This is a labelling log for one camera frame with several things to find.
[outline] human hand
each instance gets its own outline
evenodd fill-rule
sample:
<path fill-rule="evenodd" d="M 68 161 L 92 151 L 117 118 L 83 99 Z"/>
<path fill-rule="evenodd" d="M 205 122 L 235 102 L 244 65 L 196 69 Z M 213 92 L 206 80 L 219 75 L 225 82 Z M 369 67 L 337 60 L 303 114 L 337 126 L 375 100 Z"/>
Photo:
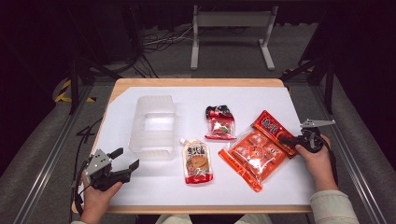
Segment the human hand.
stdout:
<path fill-rule="evenodd" d="M 84 186 L 89 186 L 87 176 L 82 175 Z M 84 211 L 81 221 L 87 224 L 100 223 L 102 216 L 107 211 L 111 198 L 120 190 L 122 183 L 118 182 L 106 191 L 94 189 L 89 186 L 84 190 Z"/>
<path fill-rule="evenodd" d="M 330 139 L 321 135 L 321 137 L 329 144 Z M 305 159 L 306 167 L 309 173 L 314 177 L 317 191 L 325 189 L 338 189 L 332 174 L 332 165 L 330 162 L 329 150 L 323 146 L 317 153 L 311 153 L 301 145 L 296 145 L 297 151 Z"/>

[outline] black cable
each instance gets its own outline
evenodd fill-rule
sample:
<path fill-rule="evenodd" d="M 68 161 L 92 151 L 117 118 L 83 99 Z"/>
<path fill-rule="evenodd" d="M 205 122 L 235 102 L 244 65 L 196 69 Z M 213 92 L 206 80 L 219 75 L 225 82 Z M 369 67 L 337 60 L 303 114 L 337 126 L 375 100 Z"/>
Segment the black cable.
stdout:
<path fill-rule="evenodd" d="M 113 78 L 116 79 L 116 80 L 119 79 L 119 78 L 123 78 L 122 76 L 120 76 L 120 75 L 118 75 L 118 74 L 116 74 L 116 73 L 113 73 L 113 72 L 110 71 L 109 69 L 103 67 L 103 66 L 100 65 L 100 64 L 97 64 L 97 63 L 95 63 L 95 62 L 92 62 L 92 61 L 89 60 L 89 59 L 86 59 L 86 58 L 84 58 L 84 57 L 80 57 L 80 59 L 81 59 L 85 64 L 87 64 L 89 67 L 93 67 L 93 68 L 95 68 L 96 70 L 98 70 L 98 71 L 100 71 L 100 72 L 106 74 L 107 76 L 113 77 Z"/>
<path fill-rule="evenodd" d="M 185 38 L 181 38 L 181 37 L 183 35 L 188 35 L 190 31 L 191 31 L 191 28 L 186 29 L 184 31 L 178 31 L 178 32 L 173 32 L 173 33 L 168 32 L 160 38 L 157 36 L 157 38 L 155 40 L 150 41 L 150 42 L 157 42 L 156 48 L 145 47 L 145 49 L 150 50 L 150 52 L 146 51 L 146 53 L 152 53 L 154 51 L 163 51 L 165 49 L 168 49 L 173 44 L 180 43 L 181 41 L 185 40 Z"/>
<path fill-rule="evenodd" d="M 332 177 L 334 177 L 335 184 L 338 186 L 337 163 L 334 152 L 330 149 L 329 144 L 321 136 L 318 136 L 318 138 L 323 143 L 323 145 L 328 149 L 330 165 L 332 166 Z"/>
<path fill-rule="evenodd" d="M 145 66 L 145 63 L 141 60 L 141 59 L 139 59 L 139 62 L 141 62 L 142 63 L 142 65 L 143 65 L 143 67 L 148 71 L 148 75 L 149 75 L 149 77 L 152 77 L 152 75 L 151 75 L 151 71 Z"/>
<path fill-rule="evenodd" d="M 134 63 L 136 63 L 136 60 L 133 60 L 132 62 L 126 64 L 125 66 L 121 67 L 121 68 L 116 68 L 114 70 L 110 70 L 113 73 L 119 74 L 119 73 L 123 73 L 125 71 L 128 71 L 128 69 L 130 69 L 132 67 L 132 65 L 134 65 Z M 97 72 L 97 71 L 92 71 L 96 76 L 107 76 L 107 74 L 103 73 L 103 72 Z"/>
<path fill-rule="evenodd" d="M 142 73 L 142 74 L 145 74 L 145 77 L 146 77 L 146 75 L 148 75 L 149 77 L 152 77 L 150 71 L 148 71 L 148 74 L 147 74 L 146 71 L 145 71 L 144 69 L 142 69 L 141 67 L 139 67 L 138 64 L 136 64 L 136 65 L 134 66 L 134 69 L 135 69 L 136 71 Z"/>
<path fill-rule="evenodd" d="M 78 182 L 79 182 L 79 180 L 82 177 L 82 172 L 85 170 L 85 168 L 87 167 L 87 165 L 89 163 L 90 163 L 89 161 L 84 161 L 81 164 L 81 167 L 80 167 L 79 172 L 78 172 Z M 79 183 L 76 182 L 76 186 L 74 187 L 72 195 L 73 195 L 73 199 L 74 199 L 74 202 L 75 202 L 76 209 L 77 209 L 79 215 L 82 216 L 83 210 L 82 210 L 82 205 L 81 204 L 83 203 L 83 200 L 81 198 L 81 195 L 78 193 L 78 186 L 79 186 Z"/>
<path fill-rule="evenodd" d="M 81 179 L 81 174 L 80 174 L 80 173 L 78 173 L 78 176 L 76 176 L 76 175 L 77 175 L 77 166 L 78 166 L 78 155 L 79 155 L 79 152 L 80 152 L 80 150 L 81 150 L 82 143 L 83 143 L 83 142 L 84 142 L 85 144 L 87 143 L 88 138 L 89 138 L 89 136 L 90 136 L 90 134 L 91 134 L 92 128 L 93 128 L 98 122 L 100 122 L 102 119 L 103 119 L 103 118 L 100 118 L 99 120 L 97 120 L 96 122 L 94 122 L 91 126 L 87 126 L 85 129 L 83 129 L 83 130 L 81 130 L 80 132 L 78 132 L 78 133 L 82 133 L 82 132 L 86 131 L 86 132 L 82 135 L 81 140 L 79 141 L 78 150 L 77 150 L 76 157 L 75 157 L 75 165 L 74 165 L 74 171 L 73 171 L 73 181 L 72 181 L 72 185 L 71 185 L 71 186 L 72 186 L 72 192 L 71 192 L 71 198 L 70 198 L 69 223 L 72 222 L 72 219 L 73 219 L 72 205 L 73 205 L 73 201 L 75 200 L 75 190 L 78 191 L 78 182 L 79 182 L 79 180 Z"/>
<path fill-rule="evenodd" d="M 305 217 L 306 217 L 306 222 L 307 222 L 308 224 L 311 224 L 311 220 L 309 220 L 309 216 L 308 216 L 307 213 L 305 213 Z"/>
<path fill-rule="evenodd" d="M 154 73 L 154 76 L 159 78 L 157 74 L 155 73 L 154 69 L 151 67 L 151 64 L 149 63 L 149 60 L 146 58 L 144 54 L 142 54 L 143 59 L 148 63 L 149 68 L 151 68 L 152 73 Z"/>
<path fill-rule="evenodd" d="M 133 68 L 134 68 L 134 70 L 135 70 L 138 74 L 140 74 L 141 77 L 147 78 L 147 77 L 146 77 L 143 73 L 141 73 L 137 68 L 135 68 L 134 66 L 133 66 Z"/>
<path fill-rule="evenodd" d="M 149 40 L 151 40 L 150 42 L 155 42 L 155 41 L 161 41 L 161 40 L 165 39 L 165 37 L 168 36 L 168 34 L 170 34 L 170 32 L 157 32 L 156 34 L 145 35 L 144 37 L 155 36 L 155 38 L 149 39 Z"/>
<path fill-rule="evenodd" d="M 86 186 L 78 195 L 79 195 L 79 197 L 81 197 L 81 194 L 87 189 L 87 188 L 89 188 L 91 186 L 91 184 L 89 184 L 88 186 Z"/>

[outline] plastic tray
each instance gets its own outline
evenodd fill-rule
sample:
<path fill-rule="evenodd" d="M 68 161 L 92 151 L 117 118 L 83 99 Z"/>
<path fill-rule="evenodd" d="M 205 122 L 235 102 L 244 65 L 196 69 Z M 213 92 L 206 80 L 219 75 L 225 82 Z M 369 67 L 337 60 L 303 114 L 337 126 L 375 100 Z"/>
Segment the plastic tray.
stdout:
<path fill-rule="evenodd" d="M 129 148 L 142 161 L 172 160 L 175 122 L 176 106 L 172 96 L 138 98 Z"/>

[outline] snack package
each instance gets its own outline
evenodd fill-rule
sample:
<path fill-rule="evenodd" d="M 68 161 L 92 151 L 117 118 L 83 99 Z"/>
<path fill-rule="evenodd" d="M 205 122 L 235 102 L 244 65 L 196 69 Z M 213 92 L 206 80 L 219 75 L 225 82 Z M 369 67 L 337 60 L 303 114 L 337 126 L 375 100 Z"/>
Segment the snack package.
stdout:
<path fill-rule="evenodd" d="M 262 181 L 268 177 L 286 158 L 297 155 L 294 146 L 280 144 L 278 137 L 294 138 L 267 111 L 251 124 L 230 147 L 223 148 L 219 155 L 239 174 L 256 192 L 262 190 Z"/>
<path fill-rule="evenodd" d="M 234 119 L 227 105 L 208 106 L 206 108 L 208 133 L 205 138 L 233 140 Z"/>
<path fill-rule="evenodd" d="M 180 139 L 183 147 L 186 184 L 200 184 L 213 179 L 209 147 L 198 139 Z"/>

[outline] sleeve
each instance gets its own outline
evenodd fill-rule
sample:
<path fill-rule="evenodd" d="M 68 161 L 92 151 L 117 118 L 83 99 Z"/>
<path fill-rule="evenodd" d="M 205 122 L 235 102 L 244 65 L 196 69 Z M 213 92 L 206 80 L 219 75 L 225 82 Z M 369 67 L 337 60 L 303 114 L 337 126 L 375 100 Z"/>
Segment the sleeve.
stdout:
<path fill-rule="evenodd" d="M 329 189 L 311 197 L 315 223 L 359 223 L 347 195 L 339 190 Z"/>
<path fill-rule="evenodd" d="M 155 224 L 192 224 L 190 216 L 187 214 L 167 215 L 162 214 Z"/>

